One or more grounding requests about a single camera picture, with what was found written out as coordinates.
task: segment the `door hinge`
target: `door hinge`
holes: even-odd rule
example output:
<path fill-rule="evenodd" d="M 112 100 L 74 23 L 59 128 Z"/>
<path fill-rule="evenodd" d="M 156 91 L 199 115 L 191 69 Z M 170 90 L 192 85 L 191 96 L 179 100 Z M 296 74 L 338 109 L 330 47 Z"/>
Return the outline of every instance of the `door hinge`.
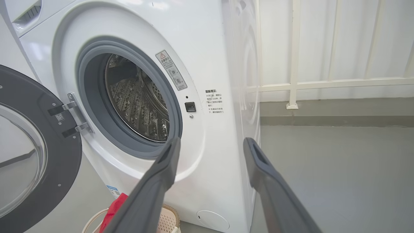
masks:
<path fill-rule="evenodd" d="M 56 107 L 48 110 L 49 114 L 51 116 L 55 116 L 55 115 L 60 114 L 64 111 L 66 111 L 66 110 L 69 110 L 69 109 L 73 110 L 73 111 L 69 111 L 69 112 L 72 114 L 75 121 L 79 122 L 79 124 L 77 124 L 76 127 L 72 128 L 72 129 L 68 129 L 65 132 L 63 132 L 62 134 L 64 135 L 64 137 L 69 137 L 70 135 L 72 135 L 76 132 L 80 132 L 83 129 L 86 129 L 90 133 L 94 133 L 94 131 L 90 127 L 90 124 L 89 124 L 88 120 L 86 119 L 86 117 L 83 114 L 82 110 L 79 108 L 78 101 L 76 100 L 75 94 L 72 93 L 72 92 L 68 93 L 67 97 L 71 101 L 70 103 L 63 104 L 63 105 L 60 105 L 60 106 L 56 106 Z"/>

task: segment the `stainless steel drum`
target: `stainless steel drum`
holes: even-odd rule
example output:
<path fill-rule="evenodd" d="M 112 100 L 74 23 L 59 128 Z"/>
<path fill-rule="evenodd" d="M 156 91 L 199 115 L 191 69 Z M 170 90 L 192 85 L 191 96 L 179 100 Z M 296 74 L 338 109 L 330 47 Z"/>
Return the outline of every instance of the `stainless steel drum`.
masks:
<path fill-rule="evenodd" d="M 112 54 L 104 77 L 109 99 L 128 127 L 147 140 L 165 142 L 170 127 L 167 107 L 146 73 L 133 62 Z"/>

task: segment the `laundry basket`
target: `laundry basket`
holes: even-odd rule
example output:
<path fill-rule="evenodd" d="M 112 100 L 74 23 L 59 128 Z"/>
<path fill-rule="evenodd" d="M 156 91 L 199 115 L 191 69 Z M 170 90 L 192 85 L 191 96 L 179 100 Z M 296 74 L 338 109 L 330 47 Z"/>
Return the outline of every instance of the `laundry basket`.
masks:
<path fill-rule="evenodd" d="M 106 213 L 108 209 L 104 209 L 96 213 L 85 225 L 83 228 L 82 233 L 87 233 L 89 226 L 92 222 L 97 219 L 101 214 Z M 99 229 L 101 228 L 102 222 L 95 228 L 92 233 L 99 233 Z M 161 213 L 159 216 L 158 227 L 156 233 L 181 233 L 180 230 L 180 217 L 178 216 L 177 211 L 166 204 L 162 205 Z"/>

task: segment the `metal railing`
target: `metal railing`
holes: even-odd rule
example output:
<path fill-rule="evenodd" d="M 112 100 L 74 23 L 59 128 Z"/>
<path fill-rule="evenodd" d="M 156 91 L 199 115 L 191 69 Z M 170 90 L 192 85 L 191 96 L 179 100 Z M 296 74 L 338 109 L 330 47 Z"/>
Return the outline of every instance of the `metal railing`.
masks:
<path fill-rule="evenodd" d="M 377 12 L 375 16 L 374 30 L 372 34 L 371 44 L 369 48 L 368 59 L 365 67 L 365 74 L 363 78 L 350 78 L 343 80 L 336 80 L 333 77 L 335 70 L 333 60 L 335 58 L 338 31 L 340 26 L 340 16 L 341 16 L 341 5 L 342 0 L 336 1 L 336 10 L 335 10 L 335 24 L 334 32 L 332 37 L 332 47 L 331 55 L 329 62 L 329 75 L 327 80 L 323 81 L 314 81 L 314 82 L 298 82 L 298 61 L 299 61 L 299 34 L 300 34 L 300 17 L 301 17 L 301 1 L 293 0 L 293 19 L 292 19 L 292 48 L 291 48 L 291 73 L 290 73 L 290 83 L 281 83 L 281 84 L 270 84 L 270 85 L 261 85 L 259 87 L 259 92 L 271 92 L 271 91 L 282 91 L 289 90 L 289 103 L 287 104 L 287 109 L 298 109 L 296 103 L 296 96 L 298 90 L 303 89 L 317 89 L 317 88 L 332 88 L 332 87 L 364 87 L 364 86 L 385 86 L 385 85 L 414 85 L 414 77 L 409 77 L 409 73 L 412 71 L 414 66 L 414 42 L 411 46 L 411 52 L 405 66 L 404 74 L 402 77 L 383 77 L 383 78 L 369 78 L 371 67 L 373 64 L 373 58 L 377 53 L 377 42 L 379 38 L 379 33 L 381 31 L 381 25 L 383 22 L 383 12 L 384 12 L 384 0 L 378 1 Z"/>

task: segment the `gray floor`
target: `gray floor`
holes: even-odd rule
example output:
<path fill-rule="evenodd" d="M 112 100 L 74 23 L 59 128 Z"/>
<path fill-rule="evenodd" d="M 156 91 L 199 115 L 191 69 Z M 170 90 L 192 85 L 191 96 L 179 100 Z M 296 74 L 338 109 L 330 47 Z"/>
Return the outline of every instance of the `gray floor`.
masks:
<path fill-rule="evenodd" d="M 262 126 L 262 149 L 326 233 L 412 232 L 414 129 Z M 27 233 L 81 232 L 113 197 L 83 158 L 73 188 Z M 182 222 L 183 233 L 215 233 Z M 266 233 L 257 196 L 252 233 Z"/>

